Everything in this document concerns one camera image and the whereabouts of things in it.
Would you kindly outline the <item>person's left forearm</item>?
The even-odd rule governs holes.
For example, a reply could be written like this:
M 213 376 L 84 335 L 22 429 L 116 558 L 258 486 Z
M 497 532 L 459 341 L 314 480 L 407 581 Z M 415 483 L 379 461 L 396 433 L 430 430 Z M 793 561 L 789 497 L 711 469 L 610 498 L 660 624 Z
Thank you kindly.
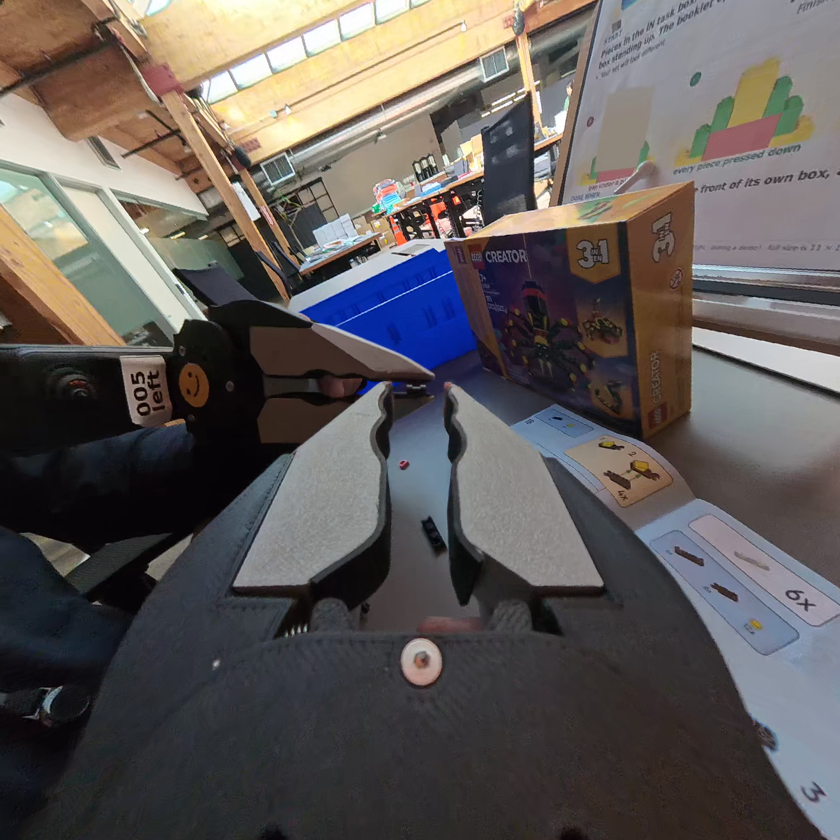
M 38 455 L 2 454 L 2 571 L 43 555 L 27 533 L 90 552 L 211 520 L 288 446 L 157 427 Z

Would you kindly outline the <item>wooden top table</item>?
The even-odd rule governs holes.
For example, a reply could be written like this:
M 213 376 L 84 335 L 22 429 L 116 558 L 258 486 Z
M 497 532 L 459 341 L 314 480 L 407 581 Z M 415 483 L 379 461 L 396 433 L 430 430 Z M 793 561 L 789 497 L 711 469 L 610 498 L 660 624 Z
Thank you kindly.
M 386 244 L 386 235 L 383 233 L 372 233 L 344 239 L 338 246 L 323 249 L 320 253 L 307 257 L 301 263 L 299 273 L 302 276 L 308 276 L 337 261 L 347 262 L 358 255 L 370 256 L 382 250 L 383 244 Z

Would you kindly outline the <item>lego instruction booklet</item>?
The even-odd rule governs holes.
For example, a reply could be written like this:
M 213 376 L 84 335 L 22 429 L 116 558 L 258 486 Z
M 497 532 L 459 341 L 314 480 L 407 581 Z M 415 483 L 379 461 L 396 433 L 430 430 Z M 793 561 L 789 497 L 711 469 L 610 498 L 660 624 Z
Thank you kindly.
M 699 499 L 650 445 L 550 406 L 513 424 L 651 549 L 721 651 L 766 752 L 839 838 L 838 588 Z

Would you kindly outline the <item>blue plastic bin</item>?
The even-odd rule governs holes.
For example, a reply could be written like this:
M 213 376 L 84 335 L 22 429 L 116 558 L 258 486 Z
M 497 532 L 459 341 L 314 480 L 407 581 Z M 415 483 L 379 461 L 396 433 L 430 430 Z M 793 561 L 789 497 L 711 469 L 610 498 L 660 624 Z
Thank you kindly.
M 381 252 L 298 293 L 289 309 L 380 344 L 431 371 L 476 352 L 440 239 Z

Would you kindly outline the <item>printed instruction poster board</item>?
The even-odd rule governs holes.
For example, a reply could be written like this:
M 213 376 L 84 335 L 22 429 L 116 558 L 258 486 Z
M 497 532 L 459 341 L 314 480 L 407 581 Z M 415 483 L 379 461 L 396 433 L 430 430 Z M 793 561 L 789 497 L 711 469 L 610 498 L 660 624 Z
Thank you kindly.
M 838 272 L 839 2 L 605 1 L 560 203 L 692 182 L 701 265 Z

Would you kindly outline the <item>white poster clip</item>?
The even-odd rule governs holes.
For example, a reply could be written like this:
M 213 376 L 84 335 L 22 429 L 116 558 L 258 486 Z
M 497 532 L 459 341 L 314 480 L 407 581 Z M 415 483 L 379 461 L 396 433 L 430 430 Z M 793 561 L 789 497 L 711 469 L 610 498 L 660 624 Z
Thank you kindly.
M 652 160 L 645 160 L 639 164 L 630 176 L 628 176 L 614 192 L 615 196 L 625 194 L 630 191 L 636 184 L 647 180 L 652 174 L 656 172 L 657 165 Z

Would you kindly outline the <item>spider lego set box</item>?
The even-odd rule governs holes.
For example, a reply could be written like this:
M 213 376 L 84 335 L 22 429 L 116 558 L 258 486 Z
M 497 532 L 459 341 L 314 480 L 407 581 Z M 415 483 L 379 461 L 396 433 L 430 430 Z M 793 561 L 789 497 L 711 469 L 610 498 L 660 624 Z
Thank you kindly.
M 693 182 L 507 215 L 445 241 L 483 366 L 650 438 L 692 404 Z

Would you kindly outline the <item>white board base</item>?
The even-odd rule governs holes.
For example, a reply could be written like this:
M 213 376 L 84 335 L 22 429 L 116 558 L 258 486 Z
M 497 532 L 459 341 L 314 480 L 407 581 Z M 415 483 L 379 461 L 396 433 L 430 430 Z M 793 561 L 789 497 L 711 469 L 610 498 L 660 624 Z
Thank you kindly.
M 836 355 L 699 328 L 693 328 L 692 341 L 699 350 L 839 394 Z

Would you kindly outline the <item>person's dark clothing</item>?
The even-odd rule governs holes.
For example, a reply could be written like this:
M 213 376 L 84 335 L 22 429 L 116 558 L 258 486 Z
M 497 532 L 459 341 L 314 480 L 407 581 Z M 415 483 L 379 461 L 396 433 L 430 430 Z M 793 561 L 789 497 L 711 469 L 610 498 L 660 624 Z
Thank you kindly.
M 69 687 L 93 698 L 130 622 L 89 602 L 35 543 L 1 529 L 2 694 Z M 1 838 L 17 838 L 44 807 L 84 727 L 2 711 Z

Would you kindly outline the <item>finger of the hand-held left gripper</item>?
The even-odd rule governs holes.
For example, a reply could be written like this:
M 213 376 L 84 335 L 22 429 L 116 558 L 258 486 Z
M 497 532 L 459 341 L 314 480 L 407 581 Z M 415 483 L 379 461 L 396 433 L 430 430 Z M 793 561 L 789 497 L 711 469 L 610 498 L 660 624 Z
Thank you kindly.
M 342 415 L 366 417 L 369 413 L 362 400 L 314 393 L 275 396 L 259 412 L 258 438 L 263 445 L 297 447 Z
M 322 324 L 249 329 L 249 351 L 264 375 L 279 378 L 362 378 L 425 383 L 434 373 L 405 355 Z

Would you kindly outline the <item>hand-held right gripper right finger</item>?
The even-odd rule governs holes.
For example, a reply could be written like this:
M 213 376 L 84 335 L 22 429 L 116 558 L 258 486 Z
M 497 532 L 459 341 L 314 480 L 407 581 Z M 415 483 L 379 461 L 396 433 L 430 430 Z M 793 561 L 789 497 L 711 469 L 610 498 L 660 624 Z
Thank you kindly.
M 445 392 L 444 425 L 458 603 L 601 595 L 603 578 L 540 452 L 457 385 Z

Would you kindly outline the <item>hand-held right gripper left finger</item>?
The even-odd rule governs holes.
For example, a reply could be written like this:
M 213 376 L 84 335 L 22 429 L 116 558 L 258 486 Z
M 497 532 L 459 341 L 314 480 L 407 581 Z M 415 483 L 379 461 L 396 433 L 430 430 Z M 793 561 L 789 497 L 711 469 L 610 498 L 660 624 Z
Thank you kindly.
M 368 602 L 390 570 L 393 393 L 380 383 L 302 444 L 233 580 L 239 595 Z

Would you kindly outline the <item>black office chair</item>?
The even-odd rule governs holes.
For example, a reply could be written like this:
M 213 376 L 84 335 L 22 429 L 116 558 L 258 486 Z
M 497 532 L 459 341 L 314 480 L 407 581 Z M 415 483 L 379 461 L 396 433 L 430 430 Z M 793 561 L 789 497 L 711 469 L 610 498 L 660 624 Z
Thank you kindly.
M 482 130 L 484 181 L 481 215 L 488 226 L 510 214 L 537 209 L 534 193 L 534 121 L 530 92 Z

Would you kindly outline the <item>black frame desk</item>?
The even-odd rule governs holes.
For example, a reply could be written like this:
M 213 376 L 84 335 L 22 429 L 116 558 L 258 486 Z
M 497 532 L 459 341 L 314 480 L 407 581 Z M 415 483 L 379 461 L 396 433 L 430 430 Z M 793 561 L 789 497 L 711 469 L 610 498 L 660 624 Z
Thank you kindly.
M 534 145 L 535 200 L 548 195 L 559 156 L 561 133 Z M 461 236 L 483 225 L 482 196 L 485 173 L 470 171 L 442 182 L 431 192 L 396 204 L 387 215 L 398 245 L 421 238 Z

